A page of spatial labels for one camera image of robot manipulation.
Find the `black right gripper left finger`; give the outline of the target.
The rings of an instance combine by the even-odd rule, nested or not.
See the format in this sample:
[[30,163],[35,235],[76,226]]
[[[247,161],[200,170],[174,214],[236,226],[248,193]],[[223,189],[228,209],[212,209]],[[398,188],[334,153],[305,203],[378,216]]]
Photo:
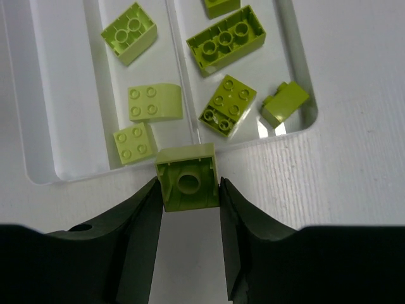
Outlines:
[[2,303],[147,303],[163,213],[144,187],[67,231],[1,226]]

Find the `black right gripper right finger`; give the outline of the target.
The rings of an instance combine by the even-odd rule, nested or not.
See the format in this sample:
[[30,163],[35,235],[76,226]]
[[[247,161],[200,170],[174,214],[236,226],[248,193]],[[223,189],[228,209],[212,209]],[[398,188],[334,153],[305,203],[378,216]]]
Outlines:
[[233,303],[403,303],[404,227],[293,229],[220,182],[228,299]]

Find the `pale green upside-down square lego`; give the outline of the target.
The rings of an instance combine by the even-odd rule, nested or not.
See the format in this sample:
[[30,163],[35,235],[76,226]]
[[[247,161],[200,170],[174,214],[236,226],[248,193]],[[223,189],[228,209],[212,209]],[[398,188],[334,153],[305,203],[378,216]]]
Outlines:
[[166,212],[220,205],[213,143],[161,149],[155,168]]

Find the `pale green small lego brick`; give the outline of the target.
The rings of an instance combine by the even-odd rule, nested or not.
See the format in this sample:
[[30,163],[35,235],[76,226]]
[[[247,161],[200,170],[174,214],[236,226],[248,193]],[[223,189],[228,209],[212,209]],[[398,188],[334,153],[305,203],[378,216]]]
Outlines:
[[145,122],[121,129],[113,137],[122,165],[151,158],[158,150],[152,128]]

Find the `lime green curved studded lego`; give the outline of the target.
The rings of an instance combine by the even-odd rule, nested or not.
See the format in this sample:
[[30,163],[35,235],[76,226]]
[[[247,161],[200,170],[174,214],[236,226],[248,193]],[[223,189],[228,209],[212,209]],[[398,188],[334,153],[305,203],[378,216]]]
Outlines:
[[256,95],[253,88],[226,75],[201,112],[199,121],[219,135],[231,137]]

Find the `pale green curved studded lego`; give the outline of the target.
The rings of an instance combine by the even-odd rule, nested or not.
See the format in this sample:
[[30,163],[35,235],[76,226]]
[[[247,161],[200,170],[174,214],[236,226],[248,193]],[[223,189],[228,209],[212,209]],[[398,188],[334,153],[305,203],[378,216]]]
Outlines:
[[183,119],[182,89],[177,84],[157,83],[129,87],[128,117],[132,122]]

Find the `lime green small lego brick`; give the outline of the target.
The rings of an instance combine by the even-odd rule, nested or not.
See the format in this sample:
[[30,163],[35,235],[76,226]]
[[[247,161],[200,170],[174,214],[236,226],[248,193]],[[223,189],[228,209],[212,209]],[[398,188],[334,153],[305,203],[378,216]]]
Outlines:
[[308,99],[309,94],[296,82],[282,82],[273,96],[263,100],[260,113],[276,129]]

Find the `lime green long lego brick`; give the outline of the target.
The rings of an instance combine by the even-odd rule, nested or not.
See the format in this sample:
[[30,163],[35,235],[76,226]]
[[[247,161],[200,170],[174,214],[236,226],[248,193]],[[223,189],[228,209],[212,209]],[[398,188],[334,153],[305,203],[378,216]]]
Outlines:
[[203,77],[208,77],[260,48],[266,32],[250,5],[186,40]]

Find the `pale green upside-down curved lego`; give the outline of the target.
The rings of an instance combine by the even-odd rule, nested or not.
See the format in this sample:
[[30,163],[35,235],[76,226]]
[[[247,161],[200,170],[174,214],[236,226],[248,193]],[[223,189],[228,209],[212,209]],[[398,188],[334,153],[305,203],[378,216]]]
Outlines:
[[158,28],[146,10],[134,2],[102,32],[101,37],[125,66],[129,66],[157,39]]

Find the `lime green upside-down square lego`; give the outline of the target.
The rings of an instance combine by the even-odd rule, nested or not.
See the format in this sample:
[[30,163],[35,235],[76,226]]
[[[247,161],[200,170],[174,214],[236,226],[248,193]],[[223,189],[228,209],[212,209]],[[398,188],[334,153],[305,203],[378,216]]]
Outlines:
[[204,0],[203,3],[209,19],[214,19],[240,8],[240,0]]

